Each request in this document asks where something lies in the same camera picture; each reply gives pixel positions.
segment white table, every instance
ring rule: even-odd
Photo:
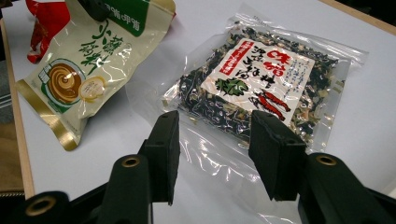
[[[175,2],[177,16],[170,32],[139,66],[133,78],[142,79],[147,72],[153,71],[149,60],[161,58],[164,52],[172,53],[171,57],[164,58],[167,61],[163,63],[166,66],[162,67],[162,72],[175,72],[174,65],[188,52],[210,36],[223,32],[227,19],[241,4],[238,0]],[[396,189],[396,36],[316,0],[245,2],[285,28],[370,52],[359,73],[351,74],[346,81],[327,152],[342,159],[364,186],[390,194]],[[19,80],[35,68],[26,59],[34,20],[24,1],[3,9],[3,15],[9,60],[15,80]],[[90,119],[79,147],[67,152],[21,95],[18,94],[13,102],[18,104],[14,109],[21,109],[20,124],[24,133],[20,133],[20,137],[22,140],[25,137],[25,146],[22,140],[20,145],[27,151],[22,155],[25,161],[22,168],[25,186],[29,187],[28,196],[61,190],[73,200],[98,187],[107,182],[114,161],[136,153],[151,130],[149,124],[134,113],[125,89],[121,89]],[[183,171],[195,176],[183,175]],[[155,222],[262,223],[251,211],[237,206],[232,195],[211,176],[180,158],[175,203],[172,207],[155,204]],[[294,205],[272,204],[266,218],[275,219],[275,223],[289,223],[271,217],[283,216],[299,222]]]

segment red chili pepper illustration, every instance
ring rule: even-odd
[[[289,112],[290,108],[285,102],[276,98],[271,92],[268,92],[265,90],[262,90],[262,92],[255,93],[255,94],[257,95],[258,98],[250,97],[249,101],[251,103],[253,103],[257,108],[261,107],[263,110],[267,110],[271,113],[276,114],[280,120],[282,120],[282,121],[285,120],[285,117],[283,117],[282,112],[280,112],[275,106],[268,103],[267,100],[274,103],[275,105],[281,105],[281,106],[285,107],[286,111]]]
[[[274,107],[273,105],[268,103],[267,100],[263,96],[258,95],[258,97],[259,97],[260,105],[263,107],[263,109],[276,114],[280,120],[282,120],[282,121],[285,120],[285,117],[283,117],[282,113],[278,109],[276,109],[276,107]]]
[[[276,96],[274,96],[271,92],[265,91],[263,89],[262,89],[262,92],[264,93],[264,97],[265,98],[271,100],[272,102],[274,102],[274,104],[283,106],[287,112],[290,111],[289,106],[285,102],[283,102],[280,99],[276,98]]]

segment screw hole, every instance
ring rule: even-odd
[[[335,165],[337,161],[329,156],[317,156],[317,161],[324,165]]]
[[[39,198],[29,204],[26,208],[26,215],[29,217],[39,216],[49,211],[56,204],[56,199],[52,196]]]
[[[136,166],[139,163],[140,163],[140,160],[138,158],[130,157],[130,158],[125,159],[122,162],[122,166],[124,166],[124,167],[134,167],[134,166]]]

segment clear plastic package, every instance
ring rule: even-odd
[[[367,55],[287,30],[242,5],[225,32],[187,55],[162,85],[132,80],[126,91],[133,111],[151,124],[163,112],[181,112],[182,156],[223,183],[238,206],[262,223],[298,223],[296,202],[271,202],[248,156],[251,110],[282,119],[307,153],[324,151],[347,76]]]

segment table edge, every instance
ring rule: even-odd
[[[35,195],[35,187],[32,176],[32,170],[30,166],[29,153],[26,145],[25,132],[23,129],[23,122],[21,118],[20,102],[19,102],[18,92],[15,86],[14,70],[12,66],[11,54],[9,51],[9,45],[7,39],[7,29],[5,27],[6,25],[3,19],[0,20],[0,26],[3,37],[3,43],[4,43],[4,51],[6,55],[8,82],[9,82],[9,90],[12,100],[12,110],[14,114],[15,129],[17,132],[17,142],[18,142],[18,151],[20,154],[20,161],[21,161],[23,188],[24,188],[25,198],[28,199]]]
[[[341,11],[345,12],[346,14],[349,14],[350,16],[355,17],[361,21],[365,21],[365,22],[367,22],[367,23],[369,23],[383,31],[386,31],[390,34],[396,35],[396,27],[395,26],[390,25],[384,21],[381,21],[381,20],[374,18],[370,15],[367,15],[365,13],[362,13],[355,8],[348,7],[342,3],[339,3],[334,0],[319,0],[319,1],[324,4],[329,5],[331,7],[334,7],[338,10],[341,10]]]

